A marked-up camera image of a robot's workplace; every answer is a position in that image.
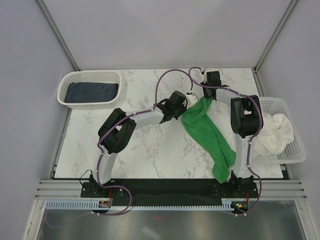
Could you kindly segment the green towel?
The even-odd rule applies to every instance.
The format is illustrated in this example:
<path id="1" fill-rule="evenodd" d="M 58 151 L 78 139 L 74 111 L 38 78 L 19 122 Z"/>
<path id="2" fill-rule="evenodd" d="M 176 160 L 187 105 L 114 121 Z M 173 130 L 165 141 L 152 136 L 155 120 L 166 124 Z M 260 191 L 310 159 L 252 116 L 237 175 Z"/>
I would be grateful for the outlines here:
<path id="1" fill-rule="evenodd" d="M 236 162 L 236 153 L 208 116 L 211 103 L 210 98 L 202 97 L 182 114 L 181 122 L 188 135 L 213 159 L 212 174 L 222 184 L 229 179 L 229 170 Z"/>

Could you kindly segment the white towel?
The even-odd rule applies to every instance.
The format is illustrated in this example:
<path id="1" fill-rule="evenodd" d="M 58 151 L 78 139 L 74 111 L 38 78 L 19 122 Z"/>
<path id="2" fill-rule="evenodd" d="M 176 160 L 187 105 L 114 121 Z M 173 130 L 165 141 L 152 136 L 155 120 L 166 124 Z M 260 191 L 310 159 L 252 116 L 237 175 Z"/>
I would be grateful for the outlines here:
<path id="1" fill-rule="evenodd" d="M 263 127 L 255 138 L 254 156 L 268 157 L 281 154 L 294 141 L 294 128 L 282 113 L 263 113 Z"/>

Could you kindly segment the dark blue towel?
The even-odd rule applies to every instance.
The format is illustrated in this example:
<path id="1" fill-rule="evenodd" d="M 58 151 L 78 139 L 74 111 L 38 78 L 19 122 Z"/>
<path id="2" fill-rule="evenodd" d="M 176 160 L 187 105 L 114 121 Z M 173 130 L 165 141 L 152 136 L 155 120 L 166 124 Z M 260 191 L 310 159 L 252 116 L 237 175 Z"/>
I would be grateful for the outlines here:
<path id="1" fill-rule="evenodd" d="M 66 103 L 102 103 L 113 100 L 119 90 L 118 83 L 78 82 L 67 88 Z"/>

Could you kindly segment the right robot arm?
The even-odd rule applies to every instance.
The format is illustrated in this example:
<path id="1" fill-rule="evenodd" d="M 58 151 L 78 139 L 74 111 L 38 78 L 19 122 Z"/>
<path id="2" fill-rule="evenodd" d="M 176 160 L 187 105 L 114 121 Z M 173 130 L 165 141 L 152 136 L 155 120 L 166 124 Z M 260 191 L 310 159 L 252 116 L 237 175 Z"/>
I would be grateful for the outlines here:
<path id="1" fill-rule="evenodd" d="M 242 180 L 252 181 L 250 171 L 254 141 L 263 127 L 260 99 L 257 95 L 238 93 L 223 85 L 218 71 L 204 71 L 201 83 L 204 97 L 226 104 L 229 108 L 230 125 L 236 139 L 236 157 L 231 177 L 237 180 L 228 185 L 229 193 L 241 197 L 247 191 Z"/>

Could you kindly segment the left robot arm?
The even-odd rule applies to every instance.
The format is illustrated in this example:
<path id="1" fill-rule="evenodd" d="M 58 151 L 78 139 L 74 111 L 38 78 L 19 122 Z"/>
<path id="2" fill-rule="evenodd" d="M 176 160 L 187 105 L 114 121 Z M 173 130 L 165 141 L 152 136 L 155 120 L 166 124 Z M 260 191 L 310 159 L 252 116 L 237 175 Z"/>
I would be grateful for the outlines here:
<path id="1" fill-rule="evenodd" d="M 108 182 L 118 154 L 123 151 L 135 130 L 178 119 L 186 110 L 186 95 L 175 91 L 169 98 L 161 100 L 154 106 L 137 112 L 125 112 L 116 108 L 98 130 L 100 157 L 96 165 L 92 191 L 98 197 L 105 197 L 110 190 Z"/>

